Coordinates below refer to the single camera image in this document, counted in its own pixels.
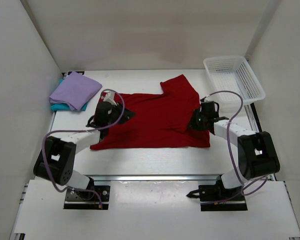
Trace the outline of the red t shirt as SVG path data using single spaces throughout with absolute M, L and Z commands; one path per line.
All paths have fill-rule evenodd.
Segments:
M 199 94 L 182 74 L 160 83 L 161 94 L 120 93 L 119 103 L 135 116 L 116 124 L 93 151 L 131 148 L 209 148 L 210 133 L 188 128 L 194 110 L 200 107 Z

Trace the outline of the teal t shirt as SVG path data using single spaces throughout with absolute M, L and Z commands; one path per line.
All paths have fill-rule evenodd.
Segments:
M 52 111 L 85 111 L 89 101 L 85 80 L 61 79 L 49 96 Z

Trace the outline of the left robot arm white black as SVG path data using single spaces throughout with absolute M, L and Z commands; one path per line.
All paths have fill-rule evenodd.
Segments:
M 136 115 L 121 103 L 99 103 L 84 130 L 67 131 L 70 135 L 57 138 L 48 136 L 43 140 L 39 156 L 34 164 L 36 177 L 51 181 L 54 186 L 66 186 L 77 191 L 83 200 L 95 194 L 92 178 L 74 170 L 76 154 L 100 143 L 117 124 L 124 124 Z

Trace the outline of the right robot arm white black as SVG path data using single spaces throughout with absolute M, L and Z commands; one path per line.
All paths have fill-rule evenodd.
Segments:
M 220 200 L 228 199 L 233 189 L 249 180 L 275 174 L 280 171 L 280 162 L 271 135 L 266 131 L 255 132 L 233 124 L 227 117 L 219 116 L 219 104 L 214 101 L 201 101 L 193 111 L 188 128 L 211 134 L 227 141 L 232 162 L 235 161 L 231 146 L 237 147 L 237 163 L 233 170 L 219 177 L 220 184 L 214 193 Z

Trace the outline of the lavender t shirt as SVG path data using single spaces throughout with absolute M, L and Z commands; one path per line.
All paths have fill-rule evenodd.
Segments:
M 66 104 L 71 111 L 79 111 L 103 85 L 80 73 L 72 72 L 49 96 L 51 104 Z

